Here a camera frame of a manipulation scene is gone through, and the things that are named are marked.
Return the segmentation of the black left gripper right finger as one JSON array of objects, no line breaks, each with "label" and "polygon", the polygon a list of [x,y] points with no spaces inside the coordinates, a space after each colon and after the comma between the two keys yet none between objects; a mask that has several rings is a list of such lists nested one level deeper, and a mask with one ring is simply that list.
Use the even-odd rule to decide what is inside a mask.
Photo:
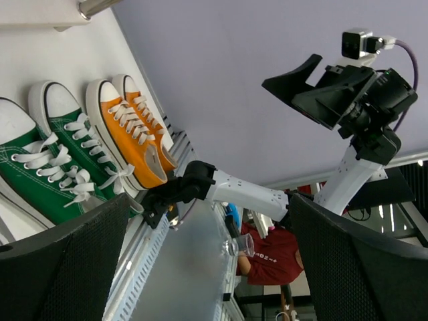
[{"label": "black left gripper right finger", "polygon": [[295,195],[289,214],[318,320],[426,320],[427,248]]}]

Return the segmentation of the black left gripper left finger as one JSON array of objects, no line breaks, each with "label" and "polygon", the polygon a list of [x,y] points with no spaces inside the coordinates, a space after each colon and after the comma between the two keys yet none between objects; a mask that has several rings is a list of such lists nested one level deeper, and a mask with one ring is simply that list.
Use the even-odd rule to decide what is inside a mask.
[{"label": "black left gripper left finger", "polygon": [[101,320],[128,224],[121,194],[1,246],[2,320]]}]

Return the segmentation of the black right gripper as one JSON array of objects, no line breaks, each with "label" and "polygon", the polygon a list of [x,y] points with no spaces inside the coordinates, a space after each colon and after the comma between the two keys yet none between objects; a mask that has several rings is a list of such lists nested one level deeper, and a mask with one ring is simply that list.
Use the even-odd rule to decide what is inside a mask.
[{"label": "black right gripper", "polygon": [[343,138],[389,125],[418,99],[392,68],[379,74],[347,66],[330,85],[314,88],[307,80],[321,61],[322,56],[312,54],[295,70],[268,78],[261,86],[323,127],[337,127]]}]

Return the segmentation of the green sneaker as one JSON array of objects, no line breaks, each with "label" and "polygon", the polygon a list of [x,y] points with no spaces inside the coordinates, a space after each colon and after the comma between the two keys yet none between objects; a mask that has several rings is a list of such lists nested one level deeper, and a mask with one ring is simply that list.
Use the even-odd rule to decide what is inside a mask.
[{"label": "green sneaker", "polygon": [[89,172],[56,134],[45,134],[8,98],[1,99],[1,196],[45,227],[53,227],[107,200]]},{"label": "green sneaker", "polygon": [[59,143],[90,174],[107,199],[124,193],[124,180],[134,167],[121,169],[110,156],[73,94],[61,83],[44,81],[29,90],[29,113],[46,135],[55,133]]}]

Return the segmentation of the orange sneaker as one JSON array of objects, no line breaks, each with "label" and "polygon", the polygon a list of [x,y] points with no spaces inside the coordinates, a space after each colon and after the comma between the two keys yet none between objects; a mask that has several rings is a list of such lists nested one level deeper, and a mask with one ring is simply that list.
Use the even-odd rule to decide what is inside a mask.
[{"label": "orange sneaker", "polygon": [[167,174],[173,172],[177,167],[177,162],[163,142],[163,137],[167,130],[151,112],[146,96],[139,90],[134,79],[129,75],[118,74],[112,78],[112,83],[118,93],[134,108],[144,125],[149,129],[149,132],[154,135],[154,142],[162,168]]},{"label": "orange sneaker", "polygon": [[88,84],[86,110],[130,187],[141,191],[167,182],[154,134],[112,82],[94,80]]}]

